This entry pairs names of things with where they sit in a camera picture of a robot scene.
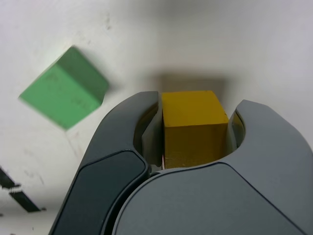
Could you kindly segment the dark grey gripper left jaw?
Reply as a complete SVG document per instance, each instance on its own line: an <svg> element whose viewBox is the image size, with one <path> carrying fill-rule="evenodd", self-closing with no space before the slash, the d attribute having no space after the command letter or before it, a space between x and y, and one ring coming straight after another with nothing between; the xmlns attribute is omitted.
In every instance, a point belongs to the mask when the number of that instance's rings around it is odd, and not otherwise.
<svg viewBox="0 0 313 235"><path fill-rule="evenodd" d="M159 113L156 91L139 92L115 106L96 129L52 235L110 235L128 196L149 178L142 135Z"/></svg>

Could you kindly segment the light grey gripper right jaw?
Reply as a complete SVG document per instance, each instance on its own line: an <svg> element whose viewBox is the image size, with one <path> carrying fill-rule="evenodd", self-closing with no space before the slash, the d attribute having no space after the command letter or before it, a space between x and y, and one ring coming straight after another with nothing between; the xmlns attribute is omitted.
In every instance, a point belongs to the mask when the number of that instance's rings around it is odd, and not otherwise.
<svg viewBox="0 0 313 235"><path fill-rule="evenodd" d="M231 152L163 170L137 188L115 235L310 235L313 152L270 107L243 100L228 124Z"/></svg>

